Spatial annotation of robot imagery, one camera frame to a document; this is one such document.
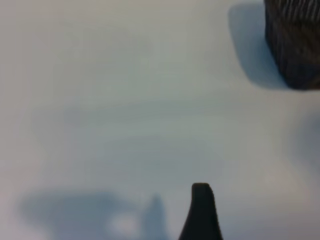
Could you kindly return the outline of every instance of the dark object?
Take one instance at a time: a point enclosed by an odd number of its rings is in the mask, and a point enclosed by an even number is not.
[[[191,206],[179,240],[223,240],[209,184],[193,184]]]
[[[320,0],[264,0],[265,38],[286,84],[320,89]]]

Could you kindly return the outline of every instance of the white surface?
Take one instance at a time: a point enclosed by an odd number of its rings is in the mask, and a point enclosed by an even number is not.
[[[0,239],[320,239],[320,95],[286,89],[262,2],[3,0]]]

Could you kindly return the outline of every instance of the black tip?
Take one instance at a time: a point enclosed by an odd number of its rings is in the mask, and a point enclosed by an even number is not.
[[[191,206],[179,240],[222,240],[215,198],[207,183],[192,185]]]

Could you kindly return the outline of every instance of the black pointed object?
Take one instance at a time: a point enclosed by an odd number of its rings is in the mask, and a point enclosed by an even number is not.
[[[223,240],[209,184],[192,185],[191,206],[179,240]]]

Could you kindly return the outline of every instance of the dark striped object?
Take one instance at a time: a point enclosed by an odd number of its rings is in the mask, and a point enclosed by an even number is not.
[[[320,89],[320,0],[264,2],[265,38],[285,82]]]
[[[278,7],[289,22],[320,22],[319,0],[278,0]]]

